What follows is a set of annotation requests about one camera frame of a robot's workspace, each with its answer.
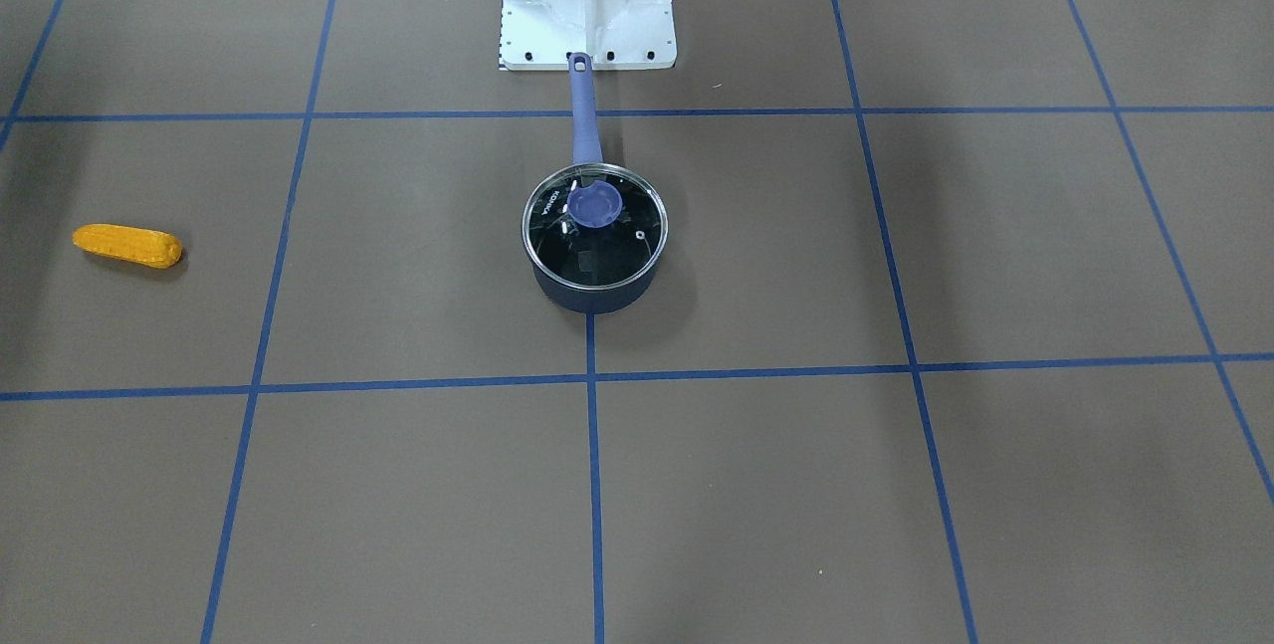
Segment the glass pot lid purple knob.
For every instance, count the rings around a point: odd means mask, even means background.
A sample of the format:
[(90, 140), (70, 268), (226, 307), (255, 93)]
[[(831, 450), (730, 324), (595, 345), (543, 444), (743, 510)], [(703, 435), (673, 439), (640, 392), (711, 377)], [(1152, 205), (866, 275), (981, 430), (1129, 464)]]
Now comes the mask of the glass pot lid purple knob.
[(643, 177), (608, 163), (568, 166), (527, 196), (522, 241), (533, 272), (564, 289), (627, 289), (654, 274), (670, 231)]

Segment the yellow toy corn cob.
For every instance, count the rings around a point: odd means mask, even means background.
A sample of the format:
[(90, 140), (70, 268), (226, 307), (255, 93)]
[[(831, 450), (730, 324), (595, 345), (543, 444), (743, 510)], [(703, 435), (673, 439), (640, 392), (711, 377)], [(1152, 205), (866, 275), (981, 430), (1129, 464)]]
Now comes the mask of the yellow toy corn cob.
[(73, 232), (73, 244), (96, 258), (158, 272), (176, 267), (185, 255), (185, 245), (175, 235), (124, 224), (84, 224)]

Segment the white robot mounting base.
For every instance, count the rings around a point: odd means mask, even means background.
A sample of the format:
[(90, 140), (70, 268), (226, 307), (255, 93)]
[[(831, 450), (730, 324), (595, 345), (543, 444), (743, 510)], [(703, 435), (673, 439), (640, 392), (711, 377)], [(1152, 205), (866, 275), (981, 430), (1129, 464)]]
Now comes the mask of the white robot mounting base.
[(499, 68), (564, 70), (572, 54), (595, 70), (675, 68), (673, 0), (502, 0)]

